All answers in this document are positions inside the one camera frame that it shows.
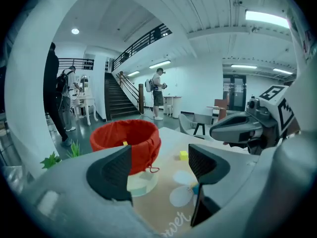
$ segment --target green plant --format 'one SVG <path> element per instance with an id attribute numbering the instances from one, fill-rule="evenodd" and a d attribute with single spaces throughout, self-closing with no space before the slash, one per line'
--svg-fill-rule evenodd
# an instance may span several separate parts
<path id="1" fill-rule="evenodd" d="M 59 156 L 55 156 L 55 152 L 53 152 L 49 158 L 45 158 L 41 164 L 44 164 L 42 169 L 49 169 L 50 167 L 54 166 L 56 163 L 60 162 L 61 159 Z"/>
<path id="2" fill-rule="evenodd" d="M 80 152 L 80 145 L 78 144 L 78 141 L 74 143 L 74 141 L 72 140 L 70 148 L 71 153 L 68 152 L 67 154 L 69 158 L 75 158 L 82 155 L 82 153 Z"/>

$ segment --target fluorescent light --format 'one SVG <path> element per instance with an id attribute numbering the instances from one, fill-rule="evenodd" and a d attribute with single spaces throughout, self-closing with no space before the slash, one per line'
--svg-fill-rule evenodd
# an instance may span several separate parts
<path id="1" fill-rule="evenodd" d="M 154 64 L 154 65 L 151 65 L 151 66 L 150 66 L 150 69 L 153 69 L 153 68 L 156 68 L 156 67 L 160 67 L 160 66 L 162 66 L 162 65 L 169 64 L 169 63 L 170 63 L 170 60 L 166 60 L 166 61 L 163 61 L 163 62 Z"/>
<path id="2" fill-rule="evenodd" d="M 289 75 L 292 75 L 293 73 L 292 72 L 289 72 L 289 71 L 285 71 L 285 70 L 281 70 L 281 69 L 274 69 L 275 71 L 279 71 L 279 72 L 282 72 L 282 73 L 285 73 L 285 74 L 289 74 Z"/>
<path id="3" fill-rule="evenodd" d="M 256 69 L 257 68 L 257 66 L 239 65 L 239 64 L 233 64 L 231 67 L 232 68 L 249 68 L 249 69 Z"/>
<path id="4" fill-rule="evenodd" d="M 278 17 L 278 16 L 271 15 L 271 14 L 267 14 L 267 13 L 262 13 L 262 12 L 247 10 L 246 20 L 262 21 L 262 22 L 267 22 L 267 23 L 271 23 L 271 24 L 275 24 L 275 25 L 289 28 L 288 22 L 285 18 Z"/>
<path id="5" fill-rule="evenodd" d="M 79 30 L 78 30 L 77 28 L 71 29 L 71 32 L 72 32 L 73 34 L 79 34 Z"/>
<path id="6" fill-rule="evenodd" d="M 137 70 L 137 71 L 135 71 L 135 72 L 133 72 L 133 73 L 130 73 L 130 74 L 128 75 L 128 77 L 133 76 L 133 75 L 138 74 L 138 73 L 140 73 L 140 72 Z"/>

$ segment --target shorts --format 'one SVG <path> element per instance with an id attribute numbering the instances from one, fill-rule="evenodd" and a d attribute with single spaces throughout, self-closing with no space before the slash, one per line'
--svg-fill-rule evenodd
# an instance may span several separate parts
<path id="1" fill-rule="evenodd" d="M 154 106 L 163 106 L 163 93 L 162 91 L 153 91 L 153 99 L 154 99 Z"/>

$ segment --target staircase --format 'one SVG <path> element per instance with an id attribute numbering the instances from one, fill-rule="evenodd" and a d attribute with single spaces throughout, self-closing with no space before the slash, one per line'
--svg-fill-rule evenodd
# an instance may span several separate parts
<path id="1" fill-rule="evenodd" d="M 105 84 L 108 83 L 109 111 L 111 118 L 140 114 L 111 73 L 105 73 Z"/>

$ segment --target backpack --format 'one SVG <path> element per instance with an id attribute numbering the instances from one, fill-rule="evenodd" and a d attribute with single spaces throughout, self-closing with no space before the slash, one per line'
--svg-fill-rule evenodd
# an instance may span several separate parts
<path id="1" fill-rule="evenodd" d="M 61 75 L 56 79 L 56 92 L 63 92 L 64 87 L 68 85 L 68 75 L 72 72 L 70 71 L 68 74 L 65 74 L 65 70 L 63 70 Z"/>
<path id="2" fill-rule="evenodd" d="M 154 90 L 153 79 L 147 79 L 147 81 L 145 81 L 145 89 L 148 93 Z"/>

